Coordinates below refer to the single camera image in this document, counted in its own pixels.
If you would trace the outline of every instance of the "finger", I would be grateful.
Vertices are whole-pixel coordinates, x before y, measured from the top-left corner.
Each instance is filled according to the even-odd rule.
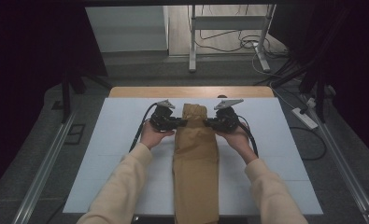
[[[225,133],[222,133],[222,132],[216,132],[216,135],[221,136],[221,137],[224,137],[224,136],[225,136]]]
[[[167,131],[167,132],[164,132],[163,133],[163,137],[166,137],[166,136],[172,136],[173,134],[175,134],[174,131]]]

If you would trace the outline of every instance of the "cable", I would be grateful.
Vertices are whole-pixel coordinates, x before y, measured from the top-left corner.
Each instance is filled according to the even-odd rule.
[[[251,59],[251,64],[253,65],[253,69],[254,69],[254,71],[256,71],[256,72],[258,72],[258,73],[260,73],[260,74],[263,74],[263,75],[271,76],[271,77],[280,77],[279,75],[269,74],[269,73],[264,73],[264,72],[262,72],[262,71],[258,70],[258,69],[256,68],[256,66],[254,65],[254,58],[255,58],[256,56],[257,56],[257,53],[255,53],[255,54],[254,54],[254,56],[253,56],[253,58]]]
[[[246,6],[246,12],[245,12],[245,16],[248,15],[248,5]],[[239,35],[237,36],[237,38],[240,40],[240,35],[242,34],[242,31],[239,32]]]
[[[224,33],[221,33],[221,34],[218,34],[218,35],[211,35],[211,36],[208,36],[208,37],[202,37],[202,30],[200,30],[199,36],[201,37],[201,39],[206,40],[206,39],[210,39],[210,38],[213,38],[213,37],[217,37],[219,35],[227,35],[227,34],[234,33],[234,32],[238,32],[238,30],[232,30],[232,31],[227,31],[227,32],[224,32]]]
[[[272,82],[270,82],[269,83],[269,87],[271,88],[271,90],[284,102],[284,103],[286,103],[287,105],[289,105],[291,108],[293,108],[293,109],[295,109],[295,107],[293,106],[293,105],[291,105],[291,104],[289,104],[289,102],[287,102],[285,99],[283,99],[283,97],[279,94],[279,93],[277,93],[277,91],[275,91],[274,90],[274,88],[272,88],[272,86],[271,86],[271,84],[272,84]]]
[[[188,18],[188,25],[189,25],[189,28],[190,28],[190,32],[192,31],[192,28],[191,28],[191,23],[190,23],[190,7],[187,6],[187,18]],[[210,46],[203,46],[203,45],[200,45],[196,42],[196,40],[193,40],[195,42],[195,44],[200,47],[200,48],[204,48],[204,49],[214,49],[214,50],[218,50],[218,51],[222,51],[222,52],[234,52],[234,51],[237,51],[237,50],[240,50],[242,49],[243,47],[240,47],[239,49],[216,49],[216,48],[213,48],[213,47],[210,47]]]
[[[240,7],[241,7],[241,5],[239,5],[239,9],[237,10],[237,12],[235,13],[235,15],[239,15],[239,13],[240,13]]]
[[[245,127],[245,125],[243,125],[243,123],[241,123],[241,122],[239,122],[239,127],[241,127],[243,129],[243,131],[245,131],[248,134],[248,138],[250,139],[250,142],[253,145],[254,154],[256,154],[256,156],[259,157],[256,141],[254,140],[254,137],[251,134],[250,129]]]
[[[277,58],[289,58],[289,53],[287,52],[272,52],[272,51],[265,51],[265,56],[270,59],[277,59]]]
[[[288,92],[289,94],[291,94],[292,96],[294,96],[299,102],[301,102],[301,104],[303,104],[304,106],[306,106],[306,108],[308,108],[308,106],[307,106],[307,104],[306,103],[304,103],[301,99],[300,99],[300,97],[298,97],[297,95],[295,95],[293,92],[291,92],[291,91],[288,91],[288,90],[286,90],[285,88],[283,88],[283,87],[281,87],[280,86],[280,88],[283,90],[283,91],[286,91],[286,92]]]
[[[59,207],[52,213],[52,215],[50,215],[50,218],[48,218],[46,224],[49,224],[53,220],[53,218],[56,216],[56,214],[58,214],[58,212],[63,208],[63,206],[67,202],[67,198],[68,198],[68,195],[66,195],[63,198],[63,202],[61,203],[61,205],[59,205]]]
[[[309,132],[309,133],[313,133],[315,136],[317,136],[317,138],[320,140],[320,142],[323,144],[323,151],[321,152],[321,154],[315,158],[302,158],[301,157],[301,160],[303,161],[317,161],[317,160],[320,160],[321,158],[323,158],[326,153],[327,153],[327,146],[326,146],[326,143],[324,142],[323,138],[320,137],[320,135],[308,130],[308,129],[305,129],[305,128],[300,128],[300,127],[289,127],[291,130],[293,129],[296,129],[296,130],[302,130],[302,131],[305,131],[305,132]]]
[[[144,115],[143,119],[141,120],[140,125],[138,126],[137,133],[135,134],[134,142],[132,143],[131,148],[129,149],[129,152],[131,152],[131,151],[132,151],[132,149],[134,149],[135,144],[137,143],[137,140],[138,140],[138,136],[140,136],[140,134],[141,134],[141,130],[143,130],[143,124],[144,124],[144,122],[146,121],[146,116],[147,116],[147,114],[149,113],[149,111],[150,111],[150,110],[151,110],[155,105],[157,105],[157,103],[152,104],[152,105],[147,109],[146,114]]]
[[[281,75],[283,72],[285,72],[286,70],[288,70],[292,65],[293,65],[294,60],[292,59],[292,57],[290,57],[276,72],[275,75],[279,76]],[[265,81],[270,80],[273,77],[268,77],[264,80],[258,81],[256,83],[253,84],[253,86],[257,86]]]
[[[243,119],[246,122],[246,125],[248,125],[248,121],[245,118],[243,118],[242,116],[239,116],[239,115],[238,115],[238,117],[241,118],[241,119]]]

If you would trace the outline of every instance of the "metal pole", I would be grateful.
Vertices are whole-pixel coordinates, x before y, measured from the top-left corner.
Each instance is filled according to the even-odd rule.
[[[256,51],[257,57],[260,60],[261,67],[265,73],[271,72],[268,62],[265,59],[265,52],[263,50],[263,41],[265,40],[266,34],[268,33],[269,24],[272,20],[272,14],[274,13],[275,5],[268,5],[268,11],[265,15],[265,20],[263,22],[263,28],[261,30],[260,39],[258,43],[253,43],[254,49]]]
[[[195,45],[195,28],[196,17],[195,17],[195,5],[192,5],[192,16],[191,16],[191,45],[190,45],[190,72],[196,72],[196,45]]]
[[[266,34],[268,33],[269,24],[272,20],[272,13],[274,13],[275,5],[268,5],[268,11],[265,15],[265,21],[263,22],[263,29],[261,30],[260,39],[257,45],[257,51],[262,52],[263,51],[263,42],[265,40]]]

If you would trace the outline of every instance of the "metal stand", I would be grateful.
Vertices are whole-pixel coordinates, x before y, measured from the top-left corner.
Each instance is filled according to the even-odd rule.
[[[196,71],[196,46],[195,46],[195,6],[192,6],[192,16],[191,16],[191,46],[190,46],[190,72]]]
[[[268,33],[275,5],[269,5],[265,16],[195,16],[195,5],[192,5],[191,19],[191,46],[190,46],[190,72],[196,71],[196,44],[195,32],[197,30],[261,30],[258,44],[254,44],[257,56],[260,59],[263,71],[271,71],[265,60],[263,41]]]
[[[265,73],[271,72],[268,62],[265,59],[265,51],[263,50],[263,41],[265,40],[266,34],[268,33],[269,24],[271,24],[272,14],[274,13],[275,5],[269,5],[269,10],[266,12],[265,21],[261,31],[260,39],[258,43],[253,43],[254,49],[256,50],[257,57],[260,60],[261,67]]]

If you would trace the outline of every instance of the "beige sleeve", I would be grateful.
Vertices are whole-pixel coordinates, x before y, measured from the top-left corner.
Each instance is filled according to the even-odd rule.
[[[251,181],[251,194],[260,209],[263,224],[307,223],[284,181],[271,172],[263,160],[250,162],[245,173]]]
[[[131,223],[151,160],[149,149],[138,143],[115,168],[93,200],[89,212],[78,223]]]

